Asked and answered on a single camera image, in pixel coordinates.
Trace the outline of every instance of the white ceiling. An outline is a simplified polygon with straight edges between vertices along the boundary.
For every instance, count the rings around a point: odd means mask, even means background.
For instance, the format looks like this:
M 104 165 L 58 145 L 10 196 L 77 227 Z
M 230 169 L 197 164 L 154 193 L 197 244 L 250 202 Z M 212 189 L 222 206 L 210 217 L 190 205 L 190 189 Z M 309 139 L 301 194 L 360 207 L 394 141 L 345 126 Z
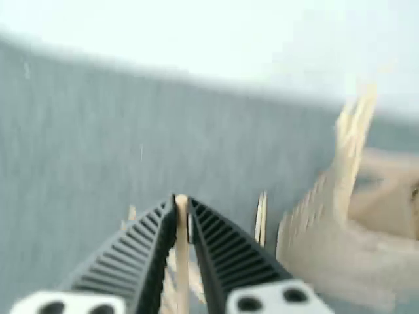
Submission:
M 345 98 L 419 117 L 415 0 L 0 0 L 0 31 L 194 80 Z

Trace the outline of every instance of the gray fabric surface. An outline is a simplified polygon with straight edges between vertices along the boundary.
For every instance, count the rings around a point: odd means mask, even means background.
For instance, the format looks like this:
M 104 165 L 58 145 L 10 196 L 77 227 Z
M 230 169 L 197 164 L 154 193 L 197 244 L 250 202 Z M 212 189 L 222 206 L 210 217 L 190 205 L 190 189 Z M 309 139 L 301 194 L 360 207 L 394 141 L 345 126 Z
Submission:
M 333 157 L 337 114 L 297 98 L 58 62 L 0 42 L 0 312 L 57 285 L 120 228 L 130 204 L 141 211 L 170 192 L 250 232 L 266 189 L 273 252 L 283 212 Z M 417 126 L 376 118 L 369 144 L 419 152 L 418 138 Z M 338 313 L 361 311 L 327 300 Z M 205 313 L 193 303 L 192 313 Z

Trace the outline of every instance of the mounting hole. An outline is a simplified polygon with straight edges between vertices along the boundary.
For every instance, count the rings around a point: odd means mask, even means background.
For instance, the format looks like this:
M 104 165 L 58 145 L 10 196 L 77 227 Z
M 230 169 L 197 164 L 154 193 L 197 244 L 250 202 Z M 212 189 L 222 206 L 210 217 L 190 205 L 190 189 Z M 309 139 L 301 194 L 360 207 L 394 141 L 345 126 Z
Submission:
M 256 312 L 262 308 L 262 303 L 252 296 L 244 296 L 238 300 L 237 306 L 242 312 Z
M 89 314 L 113 314 L 113 307 L 110 305 L 100 305 L 98 307 L 95 307 L 92 311 L 89 312 Z
M 39 310 L 39 314 L 62 314 L 64 303 L 61 301 L 50 302 Z
M 287 289 L 283 293 L 283 297 L 289 303 L 303 303 L 303 302 L 306 302 L 308 299 L 307 295 L 303 291 L 297 288 Z

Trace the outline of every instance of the blurry background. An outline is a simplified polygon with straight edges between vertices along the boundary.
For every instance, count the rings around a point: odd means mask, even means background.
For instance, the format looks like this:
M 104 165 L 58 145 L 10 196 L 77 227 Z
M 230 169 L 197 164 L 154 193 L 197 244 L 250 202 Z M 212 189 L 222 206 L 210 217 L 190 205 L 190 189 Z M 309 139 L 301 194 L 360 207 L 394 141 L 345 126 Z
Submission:
M 250 232 L 267 190 L 273 252 L 364 82 L 380 94 L 369 145 L 419 153 L 418 13 L 415 1 L 0 0 L 0 312 L 57 285 L 129 205 L 170 192 Z
M 256 92 L 342 100 L 374 81 L 381 110 L 411 117 L 418 14 L 414 0 L 1 0 L 0 29 L 31 49 Z

